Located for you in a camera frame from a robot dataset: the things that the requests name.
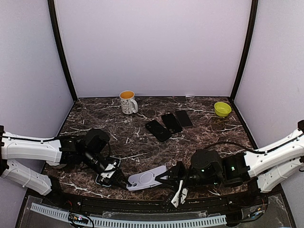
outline white cable carrier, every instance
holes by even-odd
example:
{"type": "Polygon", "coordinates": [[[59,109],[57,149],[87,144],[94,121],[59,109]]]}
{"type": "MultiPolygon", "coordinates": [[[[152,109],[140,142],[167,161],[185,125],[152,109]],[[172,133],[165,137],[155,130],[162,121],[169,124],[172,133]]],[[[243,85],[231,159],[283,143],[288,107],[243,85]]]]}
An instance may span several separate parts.
{"type": "MultiPolygon", "coordinates": [[[[32,203],[30,210],[63,222],[69,222],[68,211],[54,209],[36,203],[32,203]]],[[[94,216],[90,216],[90,218],[96,228],[204,228],[227,224],[225,215],[179,221],[127,221],[94,216]]],[[[75,224],[84,225],[80,222],[75,222],[75,224]]],[[[86,227],[92,227],[92,223],[89,221],[86,227]]]]}

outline smartphone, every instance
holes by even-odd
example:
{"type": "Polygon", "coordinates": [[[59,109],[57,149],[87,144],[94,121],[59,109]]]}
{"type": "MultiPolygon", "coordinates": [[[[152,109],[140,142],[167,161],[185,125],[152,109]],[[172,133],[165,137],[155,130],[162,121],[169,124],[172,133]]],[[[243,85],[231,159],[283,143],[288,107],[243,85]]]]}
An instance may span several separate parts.
{"type": "Polygon", "coordinates": [[[162,115],[161,117],[163,123],[171,134],[175,134],[182,131],[179,122],[172,113],[162,115]]]}
{"type": "Polygon", "coordinates": [[[191,120],[185,110],[176,111],[175,115],[176,115],[181,127],[192,127],[193,126],[193,123],[191,122],[191,120]]]}
{"type": "Polygon", "coordinates": [[[172,136],[171,133],[156,120],[146,123],[145,126],[160,142],[164,142],[172,136]]]}

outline white mug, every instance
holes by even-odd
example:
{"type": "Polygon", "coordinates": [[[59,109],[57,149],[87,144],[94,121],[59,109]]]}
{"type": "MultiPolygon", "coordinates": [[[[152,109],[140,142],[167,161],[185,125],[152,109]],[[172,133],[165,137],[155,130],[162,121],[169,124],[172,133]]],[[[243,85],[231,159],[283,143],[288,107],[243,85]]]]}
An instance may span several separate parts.
{"type": "Polygon", "coordinates": [[[123,91],[119,94],[120,104],[124,114],[132,114],[138,112],[138,105],[135,101],[135,93],[133,91],[123,91]]]}

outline marble countertop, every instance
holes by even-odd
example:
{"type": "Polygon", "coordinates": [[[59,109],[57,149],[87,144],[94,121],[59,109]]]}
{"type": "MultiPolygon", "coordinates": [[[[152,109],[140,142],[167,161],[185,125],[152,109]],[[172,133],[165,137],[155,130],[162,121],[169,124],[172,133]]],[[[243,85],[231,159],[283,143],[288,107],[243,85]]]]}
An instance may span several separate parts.
{"type": "MultiPolygon", "coordinates": [[[[186,167],[196,149],[218,141],[233,141],[251,147],[243,126],[234,111],[221,118],[214,113],[214,104],[218,101],[228,103],[223,97],[137,97],[139,112],[132,115],[122,113],[119,98],[83,98],[79,99],[61,131],[65,134],[84,134],[91,128],[106,131],[111,140],[112,155],[121,159],[121,169],[126,177],[160,165],[171,168],[177,161],[183,161],[186,167]],[[162,124],[161,115],[186,110],[192,128],[183,129],[166,142],[159,142],[150,134],[145,124],[156,119],[162,124]]],[[[215,146],[221,157],[241,152],[234,145],[215,146]]],[[[64,192],[84,196],[125,200],[162,200],[170,189],[162,186],[152,189],[129,192],[120,188],[105,188],[95,183],[97,174],[81,165],[68,165],[60,170],[47,164],[43,174],[57,177],[64,192]]],[[[246,191],[244,184],[235,188],[222,185],[208,185],[192,188],[189,198],[226,195],[246,191]]]]}

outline gray wall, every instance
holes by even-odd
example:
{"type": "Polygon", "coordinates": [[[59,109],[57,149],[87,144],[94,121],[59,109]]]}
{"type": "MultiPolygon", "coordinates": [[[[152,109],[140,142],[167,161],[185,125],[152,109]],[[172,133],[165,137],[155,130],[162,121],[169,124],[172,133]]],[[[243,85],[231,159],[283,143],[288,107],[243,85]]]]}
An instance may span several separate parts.
{"type": "MultiPolygon", "coordinates": [[[[255,31],[236,104],[259,147],[304,119],[304,1],[259,1],[255,31]]],[[[304,227],[304,176],[283,182],[297,227],[304,227]]]]}
{"type": "Polygon", "coordinates": [[[79,97],[229,96],[251,0],[56,0],[79,97]]]}
{"type": "MultiPolygon", "coordinates": [[[[55,136],[72,106],[46,0],[0,1],[0,124],[27,136],[55,136]]],[[[42,162],[22,161],[36,171],[42,162]]],[[[0,227],[15,227],[25,194],[0,180],[0,227]]]]}

